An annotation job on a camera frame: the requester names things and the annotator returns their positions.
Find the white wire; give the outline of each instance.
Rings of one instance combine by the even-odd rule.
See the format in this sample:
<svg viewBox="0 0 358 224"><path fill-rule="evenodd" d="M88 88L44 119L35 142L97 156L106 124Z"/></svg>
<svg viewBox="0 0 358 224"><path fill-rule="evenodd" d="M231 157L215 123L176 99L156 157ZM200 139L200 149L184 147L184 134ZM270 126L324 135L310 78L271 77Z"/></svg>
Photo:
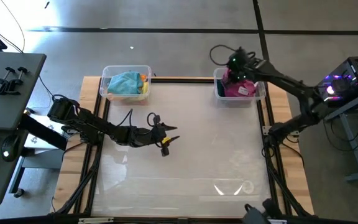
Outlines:
<svg viewBox="0 0 358 224"><path fill-rule="evenodd" d="M13 15L13 13L11 12L11 10L8 8L8 6L5 4L4 0L1 0L1 2L4 4L4 6L6 7L6 9L9 11L9 13L12 15L13 19L16 21L17 25L20 28L20 31L22 32L22 36L23 36L23 48L22 48L22 52L24 51L24 46L25 46L25 38L24 38L24 33L22 30L22 27L20 26L19 22L16 20L16 17Z"/></svg>

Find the blue cloth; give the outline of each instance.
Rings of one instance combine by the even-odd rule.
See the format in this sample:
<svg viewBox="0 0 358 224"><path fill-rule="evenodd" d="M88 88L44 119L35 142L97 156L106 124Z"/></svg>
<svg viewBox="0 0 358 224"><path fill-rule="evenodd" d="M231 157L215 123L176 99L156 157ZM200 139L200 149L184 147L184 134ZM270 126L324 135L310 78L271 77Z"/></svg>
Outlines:
<svg viewBox="0 0 358 224"><path fill-rule="evenodd" d="M140 94L142 86L143 82L139 72L124 72L111 77L107 91L118 95Z"/></svg>

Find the concrete floor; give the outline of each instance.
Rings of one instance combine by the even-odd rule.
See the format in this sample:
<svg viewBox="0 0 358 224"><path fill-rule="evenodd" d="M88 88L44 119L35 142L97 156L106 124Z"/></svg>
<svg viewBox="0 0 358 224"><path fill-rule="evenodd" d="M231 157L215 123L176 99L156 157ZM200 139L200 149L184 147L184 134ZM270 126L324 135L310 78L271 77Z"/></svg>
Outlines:
<svg viewBox="0 0 358 224"><path fill-rule="evenodd" d="M265 29L358 30L357 0L258 2ZM252 0L54 0L46 9L46 0L5 0L5 3L25 30L43 26L257 28ZM20 48L23 46L20 30L1 2L0 32ZM266 39L270 59L276 68L311 85L346 57L358 55L358 35L267 35ZM209 61L208 52L216 44L241 45L261 57L257 34L25 31L24 51L47 55L41 76L52 93L78 99L83 77L100 76L107 65L146 64L160 76L210 77L216 65ZM227 55L229 52L217 52L216 60L223 62ZM296 101L290 97L290 103L296 114ZM38 82L29 106L46 114L49 105L47 92ZM325 136L317 133L322 133L321 126L306 130L300 139L314 210L322 217L358 220L358 206L350 206L358 200L358 184L343 180L345 175L355 172L352 169L357 171L352 167L352 155L334 151L324 140ZM310 146L316 139L319 140L318 153ZM31 196L16 199L6 195L0 206L0 218L48 213L56 180L56 172L27 170L21 187ZM321 185L323 180L328 181L324 186Z"/></svg>

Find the white label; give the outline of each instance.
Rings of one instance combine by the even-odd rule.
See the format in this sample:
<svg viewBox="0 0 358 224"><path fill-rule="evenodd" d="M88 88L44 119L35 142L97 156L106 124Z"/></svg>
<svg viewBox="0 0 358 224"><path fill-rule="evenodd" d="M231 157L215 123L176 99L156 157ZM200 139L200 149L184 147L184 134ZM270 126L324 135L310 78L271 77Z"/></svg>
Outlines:
<svg viewBox="0 0 358 224"><path fill-rule="evenodd" d="M248 90L242 86L239 88L239 93L243 94L244 96L248 96Z"/></svg>

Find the pink bag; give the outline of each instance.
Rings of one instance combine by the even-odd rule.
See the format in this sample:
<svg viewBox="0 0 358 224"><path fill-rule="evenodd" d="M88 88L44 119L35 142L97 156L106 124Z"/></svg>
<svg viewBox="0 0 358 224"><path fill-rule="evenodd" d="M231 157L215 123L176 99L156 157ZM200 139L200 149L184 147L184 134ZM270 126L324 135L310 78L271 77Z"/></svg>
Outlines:
<svg viewBox="0 0 358 224"><path fill-rule="evenodd" d="M245 97L255 96L256 85L250 80L241 80L237 83L230 83L229 73L230 69L226 71L222 78L225 97Z"/></svg>

